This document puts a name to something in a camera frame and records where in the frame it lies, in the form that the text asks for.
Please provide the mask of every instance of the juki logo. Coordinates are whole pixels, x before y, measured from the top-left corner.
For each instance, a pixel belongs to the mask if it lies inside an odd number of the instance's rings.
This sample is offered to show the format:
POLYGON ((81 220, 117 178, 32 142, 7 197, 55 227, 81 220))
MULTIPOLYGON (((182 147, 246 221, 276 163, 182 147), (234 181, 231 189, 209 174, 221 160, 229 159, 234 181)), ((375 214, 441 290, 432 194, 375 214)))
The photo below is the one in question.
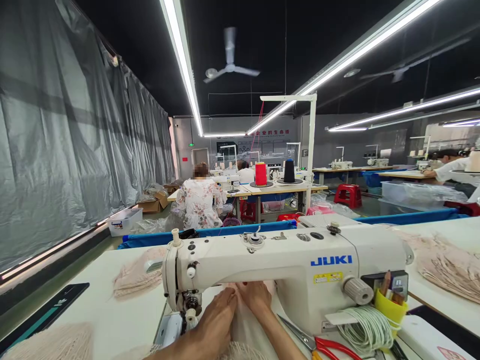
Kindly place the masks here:
POLYGON ((342 255, 342 256, 330 256, 330 257, 319 257, 317 262, 311 261, 311 266, 322 266, 322 265, 338 265, 338 264, 351 264, 353 263, 352 255, 342 255))

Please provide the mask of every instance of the black thread spool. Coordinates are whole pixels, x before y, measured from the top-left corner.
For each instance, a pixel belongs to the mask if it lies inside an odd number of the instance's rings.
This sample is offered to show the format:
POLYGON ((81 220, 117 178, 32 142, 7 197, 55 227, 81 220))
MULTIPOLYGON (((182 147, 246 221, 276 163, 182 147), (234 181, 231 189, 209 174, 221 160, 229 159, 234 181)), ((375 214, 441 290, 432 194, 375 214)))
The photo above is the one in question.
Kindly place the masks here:
POLYGON ((283 181, 287 184, 295 182, 295 166, 293 159, 285 161, 285 172, 283 174, 283 181))

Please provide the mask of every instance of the yellow cup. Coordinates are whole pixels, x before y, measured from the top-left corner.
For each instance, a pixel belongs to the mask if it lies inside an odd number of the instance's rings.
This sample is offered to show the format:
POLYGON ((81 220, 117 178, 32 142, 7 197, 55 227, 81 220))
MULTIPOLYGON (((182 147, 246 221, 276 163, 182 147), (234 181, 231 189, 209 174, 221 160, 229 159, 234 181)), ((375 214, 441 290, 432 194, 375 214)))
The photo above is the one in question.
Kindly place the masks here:
MULTIPOLYGON (((377 289, 375 292, 374 304, 375 309, 385 315, 388 318, 390 325, 395 328, 399 327, 402 319, 409 310, 407 302, 404 302, 403 305, 398 305, 383 296, 379 289, 377 289)), ((397 330, 392 330, 391 334, 395 338, 397 336, 397 330)))

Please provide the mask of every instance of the gray plastic curtain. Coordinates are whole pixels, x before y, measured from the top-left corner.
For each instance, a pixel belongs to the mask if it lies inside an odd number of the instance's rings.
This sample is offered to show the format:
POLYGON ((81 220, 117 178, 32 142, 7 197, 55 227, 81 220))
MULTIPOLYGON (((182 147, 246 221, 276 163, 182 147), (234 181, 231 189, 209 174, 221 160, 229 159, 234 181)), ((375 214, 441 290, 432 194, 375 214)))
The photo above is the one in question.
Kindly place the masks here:
POLYGON ((167 113, 68 0, 0 1, 0 271, 173 171, 167 113))

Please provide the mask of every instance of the ceiling fan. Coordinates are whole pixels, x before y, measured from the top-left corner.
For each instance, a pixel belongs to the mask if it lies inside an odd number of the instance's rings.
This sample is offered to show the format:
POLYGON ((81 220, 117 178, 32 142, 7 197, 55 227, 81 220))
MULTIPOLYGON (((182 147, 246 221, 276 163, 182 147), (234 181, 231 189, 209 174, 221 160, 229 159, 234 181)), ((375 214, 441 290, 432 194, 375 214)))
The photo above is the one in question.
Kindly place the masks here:
POLYGON ((206 78, 203 79, 203 82, 206 84, 212 82, 216 78, 222 76, 225 73, 239 73, 250 75, 256 77, 260 74, 258 70, 247 69, 245 67, 236 66, 234 64, 235 58, 235 33, 237 29, 235 27, 226 27, 223 29, 223 34, 225 37, 225 55, 226 55, 226 66, 220 71, 217 71, 215 68, 209 68, 205 71, 206 78))
POLYGON ((412 62, 408 65, 407 64, 402 64, 399 68, 397 68, 395 70, 383 71, 383 72, 378 72, 378 73, 374 73, 374 74, 363 75, 363 76, 360 77, 360 79, 376 78, 376 77, 379 77, 379 76, 382 76, 382 75, 393 75, 393 79, 391 80, 391 82, 392 83, 398 83, 398 82, 402 81, 402 79, 404 78, 405 72, 407 72, 409 69, 427 61, 430 58, 434 58, 434 57, 436 57, 440 54, 446 53, 447 51, 453 50, 456 47, 459 47, 463 44, 466 44, 470 40, 471 40, 471 38, 466 37, 466 38, 461 39, 457 42, 454 42, 453 44, 451 44, 449 46, 446 46, 446 47, 444 47, 444 48, 442 48, 438 51, 435 51, 435 52, 431 53, 430 55, 427 55, 427 56, 421 58, 420 60, 414 61, 414 62, 412 62))

